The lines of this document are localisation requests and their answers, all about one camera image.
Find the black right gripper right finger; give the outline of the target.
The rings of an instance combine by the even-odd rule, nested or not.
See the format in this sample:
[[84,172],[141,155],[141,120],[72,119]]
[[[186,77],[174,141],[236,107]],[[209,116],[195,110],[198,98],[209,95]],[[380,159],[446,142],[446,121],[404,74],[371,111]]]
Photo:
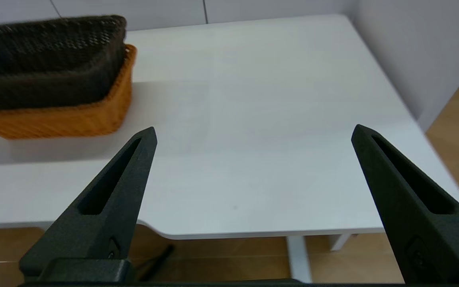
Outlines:
[[459,202],[377,131],[351,142],[407,284],[459,284]]

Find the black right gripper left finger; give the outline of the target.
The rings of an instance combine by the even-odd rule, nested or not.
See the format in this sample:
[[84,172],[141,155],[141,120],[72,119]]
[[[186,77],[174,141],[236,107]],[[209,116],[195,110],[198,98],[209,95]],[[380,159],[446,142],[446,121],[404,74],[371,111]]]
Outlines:
[[24,276],[126,276],[130,243],[158,144],[136,133],[19,262]]

